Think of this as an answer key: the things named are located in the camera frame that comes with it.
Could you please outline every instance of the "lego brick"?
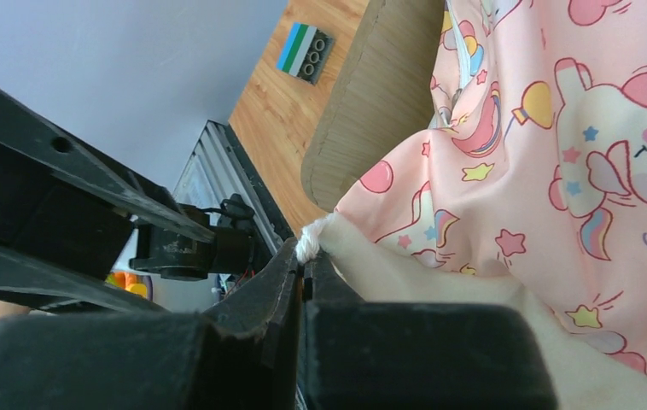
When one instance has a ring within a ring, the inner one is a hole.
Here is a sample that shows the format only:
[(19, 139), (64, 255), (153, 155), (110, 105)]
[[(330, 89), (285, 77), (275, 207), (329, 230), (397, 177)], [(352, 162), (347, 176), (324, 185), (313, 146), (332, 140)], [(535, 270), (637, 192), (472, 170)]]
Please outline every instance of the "lego brick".
[(333, 43), (334, 39), (317, 27), (294, 23), (278, 58), (277, 68), (316, 84)]

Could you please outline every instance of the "white wall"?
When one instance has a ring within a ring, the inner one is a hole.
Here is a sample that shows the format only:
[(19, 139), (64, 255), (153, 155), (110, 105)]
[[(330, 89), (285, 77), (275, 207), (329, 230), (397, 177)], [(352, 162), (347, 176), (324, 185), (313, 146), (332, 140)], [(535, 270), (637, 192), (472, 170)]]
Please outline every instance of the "white wall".
[(286, 0), (0, 0), (0, 87), (169, 189)]

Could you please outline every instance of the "pink blanket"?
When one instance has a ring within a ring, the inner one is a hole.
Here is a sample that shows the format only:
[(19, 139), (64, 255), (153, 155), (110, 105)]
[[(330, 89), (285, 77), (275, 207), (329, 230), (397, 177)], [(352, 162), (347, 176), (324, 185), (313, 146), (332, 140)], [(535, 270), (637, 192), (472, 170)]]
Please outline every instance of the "pink blanket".
[(515, 278), (647, 374), (647, 0), (447, 2), (431, 90), (436, 128), (337, 212), (437, 272)]

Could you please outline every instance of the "yellow star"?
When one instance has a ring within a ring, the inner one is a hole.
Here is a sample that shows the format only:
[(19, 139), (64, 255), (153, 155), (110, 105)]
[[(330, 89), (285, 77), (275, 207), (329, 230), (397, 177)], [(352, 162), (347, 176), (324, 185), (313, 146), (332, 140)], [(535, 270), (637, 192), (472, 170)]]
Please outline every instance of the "yellow star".
[(474, 168), (463, 168), (464, 176), (462, 177), (462, 181), (483, 181), (487, 178), (489, 172), (492, 171), (492, 168), (494, 168), (494, 164), (487, 165), (484, 162)]
[(463, 273), (465, 275), (476, 275), (477, 274), (477, 270), (474, 269), (472, 266), (470, 266), (469, 263), (462, 266), (462, 268), (459, 269), (459, 272)]
[(591, 327), (592, 329), (600, 329), (603, 327), (603, 324), (600, 323), (600, 319), (597, 317), (599, 313), (597, 307), (588, 309), (585, 305), (579, 305), (574, 312), (565, 313), (572, 318), (574, 325), (577, 327)]

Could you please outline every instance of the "wooden surface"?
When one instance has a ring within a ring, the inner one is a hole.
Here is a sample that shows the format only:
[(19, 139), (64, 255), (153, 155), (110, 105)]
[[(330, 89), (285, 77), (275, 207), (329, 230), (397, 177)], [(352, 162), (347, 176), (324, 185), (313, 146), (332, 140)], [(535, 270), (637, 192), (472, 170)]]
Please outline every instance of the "wooden surface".
[[(290, 0), (230, 117), (230, 124), (283, 216), (298, 235), (325, 212), (300, 182), (301, 163), (369, 0)], [(335, 40), (318, 83), (295, 79), (276, 62), (295, 21)]]
[(301, 166), (320, 208), (333, 211), (366, 171), (427, 128), (443, 15), (441, 0), (371, 0)]

